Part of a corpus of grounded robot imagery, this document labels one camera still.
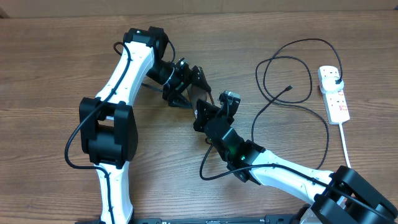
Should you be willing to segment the Galaxy S25 Ultra smartphone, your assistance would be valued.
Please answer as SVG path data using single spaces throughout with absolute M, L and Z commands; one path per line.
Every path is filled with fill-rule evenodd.
M 211 103 L 212 105 L 214 104 L 214 100 L 211 95 L 211 92 L 208 93 L 205 90 L 202 90 L 201 88 L 199 88 L 195 85 L 192 85 L 192 81 L 191 81 L 191 84 L 188 86 L 187 91 L 188 91 L 188 96 L 189 96 L 190 102 L 192 104 L 192 110 L 193 110 L 193 114 L 194 114 L 195 118 L 197 116 L 197 101 L 198 100 L 207 101 L 208 103 Z

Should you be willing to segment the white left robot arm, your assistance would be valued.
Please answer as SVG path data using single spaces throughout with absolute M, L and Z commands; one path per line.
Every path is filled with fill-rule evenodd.
M 197 101 L 213 101 L 201 67 L 189 67 L 184 59 L 162 59 L 170 43 L 162 28 L 131 28 L 119 42 L 123 50 L 107 84 L 94 98 L 80 102 L 80 122 L 64 156 L 74 169 L 97 171 L 102 212 L 96 223 L 131 223 L 134 218 L 128 172 L 138 133 L 132 107 L 144 78 L 162 86 L 170 107 L 191 109 L 195 116 Z

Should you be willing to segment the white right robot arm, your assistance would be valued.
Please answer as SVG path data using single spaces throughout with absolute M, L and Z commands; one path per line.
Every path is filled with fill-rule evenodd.
M 234 174 L 242 182 L 274 187 L 303 200 L 309 207 L 299 222 L 395 223 L 397 208 L 354 169 L 311 169 L 243 139 L 231 127 L 236 107 L 229 101 L 220 107 L 197 101 L 194 128 L 205 133 L 228 169 L 217 178 Z

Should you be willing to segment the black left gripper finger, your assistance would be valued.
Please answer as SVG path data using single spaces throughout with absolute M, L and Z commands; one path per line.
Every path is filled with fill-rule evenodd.
M 183 89 L 169 90 L 167 101 L 170 107 L 192 109 L 192 104 L 183 96 Z
M 205 90 L 206 92 L 211 92 L 211 87 L 209 86 L 206 78 L 205 78 L 205 74 L 204 71 L 201 67 L 198 66 L 194 66 L 192 68 L 192 85 L 195 85 L 199 88 L 201 88 L 202 90 Z

